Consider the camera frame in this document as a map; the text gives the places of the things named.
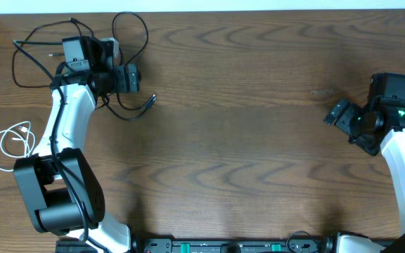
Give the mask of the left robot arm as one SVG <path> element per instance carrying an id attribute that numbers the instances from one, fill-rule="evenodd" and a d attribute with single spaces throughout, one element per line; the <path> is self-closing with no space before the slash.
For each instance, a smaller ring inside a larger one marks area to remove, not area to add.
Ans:
<path id="1" fill-rule="evenodd" d="M 98 99 L 138 91 L 139 79 L 114 64 L 120 49 L 113 37 L 69 37 L 59 46 L 65 60 L 47 74 L 53 106 L 44 135 L 13 168 L 30 221 L 40 233 L 75 238 L 95 252 L 143 252 L 130 227 L 107 213 L 102 187 L 84 156 Z"/>

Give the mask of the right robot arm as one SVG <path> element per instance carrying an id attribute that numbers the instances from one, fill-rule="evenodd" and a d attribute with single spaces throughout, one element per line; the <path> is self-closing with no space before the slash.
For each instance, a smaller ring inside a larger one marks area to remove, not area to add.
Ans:
<path id="1" fill-rule="evenodd" d="M 319 245 L 320 252 L 405 252 L 405 74 L 371 76 L 367 103 L 341 99 L 324 122 L 348 135 L 349 143 L 371 156 L 381 154 L 388 165 L 399 210 L 400 236 L 389 245 L 364 235 L 337 232 Z"/>

